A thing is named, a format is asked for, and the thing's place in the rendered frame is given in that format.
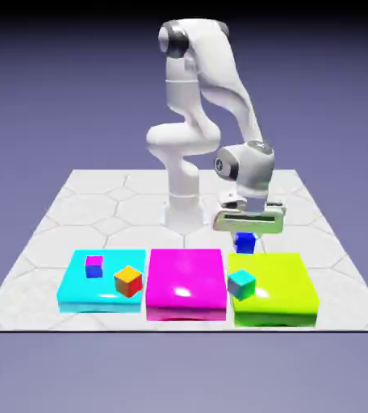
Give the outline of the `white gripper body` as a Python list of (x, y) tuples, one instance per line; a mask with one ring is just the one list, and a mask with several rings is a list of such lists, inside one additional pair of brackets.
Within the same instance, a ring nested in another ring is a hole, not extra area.
[(222, 232), (278, 234), (283, 230), (285, 213), (286, 208), (283, 205), (266, 206), (262, 212), (221, 209), (215, 214), (212, 227)]

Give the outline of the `small cyan cube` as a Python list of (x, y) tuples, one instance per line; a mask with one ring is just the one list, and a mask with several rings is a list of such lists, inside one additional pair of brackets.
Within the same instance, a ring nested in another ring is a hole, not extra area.
[(247, 270), (240, 269), (228, 275), (228, 292), (238, 301), (255, 294), (256, 278)]

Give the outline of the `small orange and red cube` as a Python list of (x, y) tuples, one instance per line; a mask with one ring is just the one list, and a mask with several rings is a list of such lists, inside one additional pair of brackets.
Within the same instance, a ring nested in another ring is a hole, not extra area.
[(114, 274), (115, 288), (127, 298), (133, 297), (143, 289), (142, 272), (131, 266), (126, 266)]

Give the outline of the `small magenta and blue cube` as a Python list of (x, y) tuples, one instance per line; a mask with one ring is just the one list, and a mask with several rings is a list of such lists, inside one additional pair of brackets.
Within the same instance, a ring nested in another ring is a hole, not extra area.
[(87, 255), (85, 260), (87, 278), (100, 278), (103, 275), (103, 255)]

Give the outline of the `large yellow-green box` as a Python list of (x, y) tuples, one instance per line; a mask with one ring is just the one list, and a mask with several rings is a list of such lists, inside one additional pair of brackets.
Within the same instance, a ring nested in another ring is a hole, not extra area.
[(298, 253), (228, 254), (228, 274), (245, 270), (256, 279), (254, 295), (232, 297), (237, 327), (313, 327), (320, 300)]

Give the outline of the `large magenta box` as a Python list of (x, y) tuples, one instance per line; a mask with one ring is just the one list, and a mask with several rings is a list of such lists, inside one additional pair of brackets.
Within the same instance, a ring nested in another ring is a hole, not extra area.
[(148, 321), (224, 321), (227, 286), (219, 249), (154, 249), (145, 291)]

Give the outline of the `large cyan box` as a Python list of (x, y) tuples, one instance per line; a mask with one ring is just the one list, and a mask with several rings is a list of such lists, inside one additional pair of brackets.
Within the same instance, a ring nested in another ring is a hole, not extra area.
[[(103, 255), (103, 275), (87, 278), (85, 260), (87, 255)], [(96, 249), (77, 250), (57, 291), (58, 307), (61, 312), (115, 312), (138, 313), (141, 309), (143, 289), (127, 298), (115, 288), (114, 274), (126, 266), (142, 272), (144, 288), (144, 267), (146, 251), (142, 249)]]

